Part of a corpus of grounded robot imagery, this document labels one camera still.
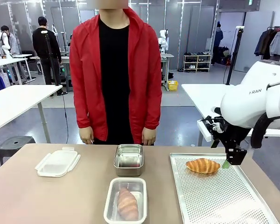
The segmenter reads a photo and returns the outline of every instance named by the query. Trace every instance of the black t-shirt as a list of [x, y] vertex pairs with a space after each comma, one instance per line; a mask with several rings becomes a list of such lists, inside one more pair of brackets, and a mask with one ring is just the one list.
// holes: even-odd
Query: black t-shirt
[[112, 29], [99, 20], [102, 92], [107, 114], [107, 144], [132, 144], [129, 120], [129, 26]]

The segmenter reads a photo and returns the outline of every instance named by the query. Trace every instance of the glass partition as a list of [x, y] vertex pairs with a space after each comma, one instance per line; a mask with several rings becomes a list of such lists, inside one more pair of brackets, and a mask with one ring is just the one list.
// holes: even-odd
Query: glass partition
[[32, 34], [26, 13], [25, 2], [9, 3], [12, 21], [14, 23], [14, 35], [18, 40], [20, 50], [33, 50]]
[[[211, 50], [214, 20], [218, 0], [129, 0], [129, 6], [155, 30], [168, 29], [170, 69], [182, 68], [185, 52]], [[7, 25], [18, 39], [22, 50], [32, 47], [32, 33], [38, 17], [48, 20], [49, 29], [55, 26], [62, 51], [68, 46], [74, 28], [99, 10], [87, 0], [0, 0], [0, 27]]]
[[166, 5], [166, 23], [165, 29], [168, 30], [169, 48], [167, 53], [174, 55], [170, 59], [169, 69], [175, 70], [178, 67], [178, 54], [180, 44], [180, 26], [182, 19], [181, 0], [171, 0]]

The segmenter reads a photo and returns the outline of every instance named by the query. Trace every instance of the croissant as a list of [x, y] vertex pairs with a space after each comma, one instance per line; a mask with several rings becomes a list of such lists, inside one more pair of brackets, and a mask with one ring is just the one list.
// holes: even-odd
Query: croissant
[[122, 188], [119, 191], [117, 210], [126, 221], [139, 220], [137, 200], [126, 188]]
[[220, 164], [204, 158], [189, 161], [186, 166], [188, 169], [200, 174], [211, 174], [220, 168]]

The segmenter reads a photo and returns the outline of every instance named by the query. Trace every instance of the stool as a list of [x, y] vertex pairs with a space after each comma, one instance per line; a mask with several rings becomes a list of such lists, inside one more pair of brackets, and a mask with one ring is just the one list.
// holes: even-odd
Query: stool
[[0, 164], [3, 165], [3, 157], [11, 157], [24, 145], [35, 143], [31, 136], [17, 136], [7, 139], [0, 145]]

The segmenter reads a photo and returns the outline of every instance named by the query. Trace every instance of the shoe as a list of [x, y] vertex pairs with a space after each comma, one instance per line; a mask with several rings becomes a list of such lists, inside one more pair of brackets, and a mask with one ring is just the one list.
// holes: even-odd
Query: shoe
[[58, 92], [57, 96], [62, 96], [62, 95], [66, 95], [66, 94], [68, 94], [68, 93], [67, 92]]

